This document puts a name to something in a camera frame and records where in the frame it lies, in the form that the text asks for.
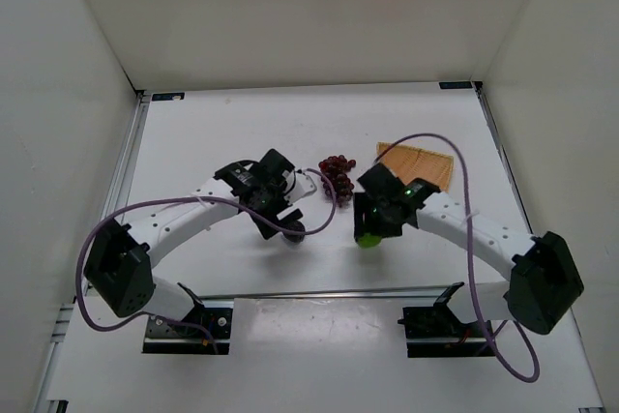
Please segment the dark purple fake fruit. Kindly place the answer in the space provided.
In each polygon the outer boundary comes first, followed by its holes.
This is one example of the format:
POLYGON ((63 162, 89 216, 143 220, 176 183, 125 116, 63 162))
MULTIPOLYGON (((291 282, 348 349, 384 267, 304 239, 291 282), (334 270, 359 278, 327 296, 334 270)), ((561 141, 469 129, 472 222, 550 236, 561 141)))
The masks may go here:
POLYGON ((287 232, 283 233, 283 237, 289 243, 300 244, 304 241, 306 235, 306 228, 299 220, 287 223, 284 228, 287 230, 287 232))

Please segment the green fake fruit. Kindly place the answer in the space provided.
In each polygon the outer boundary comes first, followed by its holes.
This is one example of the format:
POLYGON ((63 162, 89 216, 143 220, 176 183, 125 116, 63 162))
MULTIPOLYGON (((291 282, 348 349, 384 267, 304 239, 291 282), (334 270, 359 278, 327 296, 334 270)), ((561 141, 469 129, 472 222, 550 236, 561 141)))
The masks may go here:
POLYGON ((356 237, 356 244, 362 249, 371 249, 377 247, 382 241, 382 238, 377 235, 364 233, 363 235, 356 237))

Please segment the red fake grape bunch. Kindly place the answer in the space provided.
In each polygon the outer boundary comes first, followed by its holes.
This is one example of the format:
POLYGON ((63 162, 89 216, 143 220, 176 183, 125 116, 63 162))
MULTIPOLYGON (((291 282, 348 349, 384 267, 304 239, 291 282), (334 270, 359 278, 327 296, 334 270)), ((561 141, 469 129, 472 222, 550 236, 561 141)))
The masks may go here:
POLYGON ((322 182, 323 191, 327 198, 334 194, 339 207, 345 207, 353 197, 354 184, 349 173, 356 164, 355 159, 345 155, 330 156, 318 164, 320 172, 328 179, 322 182))

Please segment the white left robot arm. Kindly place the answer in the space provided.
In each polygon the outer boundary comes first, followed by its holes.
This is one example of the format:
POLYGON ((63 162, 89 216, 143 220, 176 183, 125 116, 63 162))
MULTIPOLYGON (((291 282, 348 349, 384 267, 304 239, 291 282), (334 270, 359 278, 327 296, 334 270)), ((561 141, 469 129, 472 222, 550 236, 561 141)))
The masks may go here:
POLYGON ((311 178, 271 149, 259 162, 233 162, 192 192, 189 202, 174 202, 147 218, 121 224, 108 221, 96 233, 84 275, 118 317, 162 311, 185 318, 193 309, 191 293, 153 276, 169 253, 195 235, 249 208, 263 239, 284 229, 285 238, 301 241, 304 226, 293 204, 314 194, 311 178))

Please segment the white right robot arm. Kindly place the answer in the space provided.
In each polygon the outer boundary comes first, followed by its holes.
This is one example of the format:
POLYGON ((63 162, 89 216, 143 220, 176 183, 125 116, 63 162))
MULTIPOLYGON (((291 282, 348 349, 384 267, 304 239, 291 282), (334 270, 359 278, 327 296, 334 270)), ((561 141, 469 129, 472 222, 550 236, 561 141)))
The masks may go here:
POLYGON ((501 276, 491 283, 454 284, 413 320, 422 332, 445 324, 462 328, 489 320, 512 320, 538 335, 549 334, 582 294, 584 284, 566 241, 513 231, 464 206, 437 186, 417 178, 404 184, 378 163, 358 180, 354 239, 399 237, 409 225, 470 251, 501 276))

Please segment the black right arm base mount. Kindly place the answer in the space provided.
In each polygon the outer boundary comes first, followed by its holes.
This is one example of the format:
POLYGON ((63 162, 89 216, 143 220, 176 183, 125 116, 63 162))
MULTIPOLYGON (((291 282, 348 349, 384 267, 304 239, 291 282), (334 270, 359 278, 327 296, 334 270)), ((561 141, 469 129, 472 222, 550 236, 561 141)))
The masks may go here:
POLYGON ((494 357, 477 322, 461 323, 446 307, 405 307, 408 358, 494 357))

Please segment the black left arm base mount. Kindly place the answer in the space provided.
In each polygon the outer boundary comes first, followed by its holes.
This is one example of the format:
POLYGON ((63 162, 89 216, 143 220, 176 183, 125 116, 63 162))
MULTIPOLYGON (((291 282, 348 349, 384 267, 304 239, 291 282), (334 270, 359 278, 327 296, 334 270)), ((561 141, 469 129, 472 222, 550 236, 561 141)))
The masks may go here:
POLYGON ((205 300, 194 327, 169 324, 151 316, 144 332, 142 352, 152 355, 227 355, 230 349, 234 304, 232 300, 205 300))

